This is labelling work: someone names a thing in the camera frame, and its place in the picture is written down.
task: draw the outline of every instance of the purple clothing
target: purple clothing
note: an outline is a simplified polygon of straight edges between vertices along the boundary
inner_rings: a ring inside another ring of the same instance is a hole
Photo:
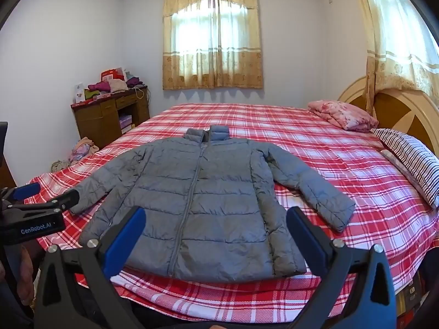
[[[140,79],[136,76],[128,79],[128,81],[126,82],[126,85],[128,85],[128,87],[134,87],[138,84],[141,84]]]
[[[111,88],[110,88],[110,84],[107,81],[101,81],[100,83],[97,84],[90,84],[88,86],[88,89],[93,92],[95,90],[99,90],[101,92],[110,92]]]
[[[72,154],[69,157],[69,161],[79,161],[81,158],[85,157],[88,154],[88,151],[90,150],[90,145],[84,143],[83,145],[79,146],[77,149],[72,150]]]

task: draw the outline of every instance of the pillow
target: pillow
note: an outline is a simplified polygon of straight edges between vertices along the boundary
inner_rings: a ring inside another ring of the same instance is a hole
[[[439,160],[418,139],[389,128],[371,130],[418,182],[433,209],[439,208]]]
[[[381,154],[387,158],[387,160],[390,161],[391,164],[395,166],[396,169],[398,169],[403,176],[407,178],[407,180],[412,184],[412,186],[418,191],[418,193],[425,199],[426,202],[429,203],[429,200],[427,199],[427,196],[425,195],[424,191],[422,190],[419,183],[414,179],[414,177],[411,175],[409,170],[398,160],[398,157],[395,156],[392,152],[390,152],[388,149],[384,149],[381,151]]]
[[[347,131],[369,132],[371,128],[378,126],[378,120],[366,111],[340,101],[312,101],[308,104],[308,110]]]

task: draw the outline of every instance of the striped pillow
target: striped pillow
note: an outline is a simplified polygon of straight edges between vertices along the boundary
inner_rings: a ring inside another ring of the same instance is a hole
[[[411,185],[418,191],[418,193],[425,199],[426,202],[429,202],[427,199],[427,196],[425,195],[424,191],[422,190],[421,186],[419,185],[418,181],[414,179],[414,177],[411,175],[409,170],[405,165],[403,165],[397,156],[395,156],[392,152],[390,152],[388,149],[384,149],[381,151],[381,154],[387,158],[391,164],[393,164],[402,174],[407,178],[407,180],[411,183]]]
[[[439,159],[418,139],[388,128],[371,130],[409,170],[433,209],[439,208]]]

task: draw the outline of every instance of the beige curtain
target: beige curtain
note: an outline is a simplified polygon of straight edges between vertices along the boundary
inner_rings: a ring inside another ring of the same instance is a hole
[[[439,48],[410,0],[360,0],[367,33],[367,111],[384,89],[419,90],[439,106]]]
[[[258,0],[165,0],[163,89],[263,87]]]

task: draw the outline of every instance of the blue gripper pad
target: blue gripper pad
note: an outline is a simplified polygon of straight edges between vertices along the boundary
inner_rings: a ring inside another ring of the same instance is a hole
[[[12,196],[15,200],[24,200],[26,198],[29,198],[30,196],[38,194],[40,190],[41,187],[39,183],[31,183],[22,187],[18,187],[14,191],[14,194]]]
[[[313,226],[299,208],[290,208],[287,211],[287,228],[294,242],[312,274],[323,279],[328,274],[326,267],[328,256],[313,234]]]
[[[116,276],[124,267],[146,224],[144,208],[138,208],[116,236],[103,258],[102,272],[107,279]]]

